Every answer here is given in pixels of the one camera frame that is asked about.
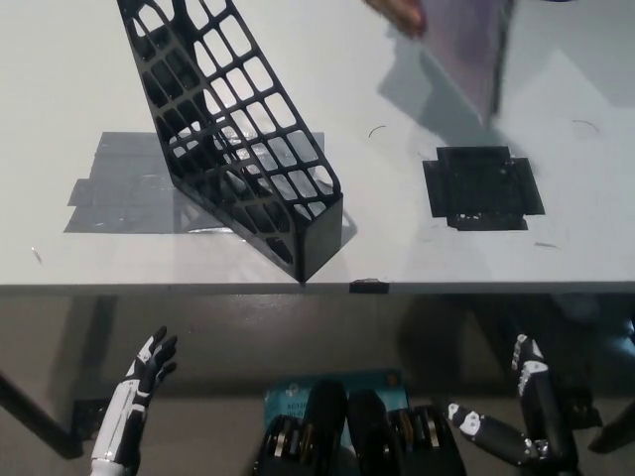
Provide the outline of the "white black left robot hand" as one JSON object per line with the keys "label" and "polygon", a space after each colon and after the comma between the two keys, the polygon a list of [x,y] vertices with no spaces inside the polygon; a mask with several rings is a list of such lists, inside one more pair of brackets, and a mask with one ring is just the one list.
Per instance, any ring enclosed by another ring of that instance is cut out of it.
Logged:
{"label": "white black left robot hand", "polygon": [[177,368],[178,337],[160,327],[144,343],[115,388],[91,453],[91,476],[135,475],[149,406]]}

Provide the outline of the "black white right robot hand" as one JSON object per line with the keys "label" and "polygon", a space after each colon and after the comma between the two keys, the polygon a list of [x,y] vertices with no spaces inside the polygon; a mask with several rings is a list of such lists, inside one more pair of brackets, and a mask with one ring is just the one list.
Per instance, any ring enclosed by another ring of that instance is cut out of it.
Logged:
{"label": "black white right robot hand", "polygon": [[492,416],[455,402],[443,405],[447,420],[462,436],[490,455],[533,475],[577,475],[578,452],[558,399],[550,366],[535,339],[516,338],[512,371],[526,429],[517,430]]}

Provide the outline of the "person's bare hand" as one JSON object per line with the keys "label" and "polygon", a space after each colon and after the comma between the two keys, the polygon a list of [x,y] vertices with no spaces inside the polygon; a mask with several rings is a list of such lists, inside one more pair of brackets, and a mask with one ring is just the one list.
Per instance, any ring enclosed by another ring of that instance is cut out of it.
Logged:
{"label": "person's bare hand", "polygon": [[427,16],[419,1],[364,0],[364,3],[409,38],[420,38],[427,30]]}

